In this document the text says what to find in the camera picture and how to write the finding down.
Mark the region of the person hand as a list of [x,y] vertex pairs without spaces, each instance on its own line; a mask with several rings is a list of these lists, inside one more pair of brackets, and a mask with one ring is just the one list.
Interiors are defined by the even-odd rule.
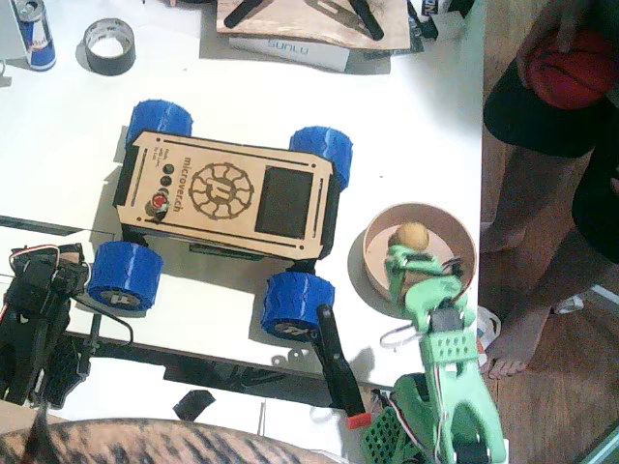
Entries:
[[560,52],[567,53],[574,42],[575,34],[583,17],[588,14],[595,1],[554,0],[548,8],[557,28],[556,44]]

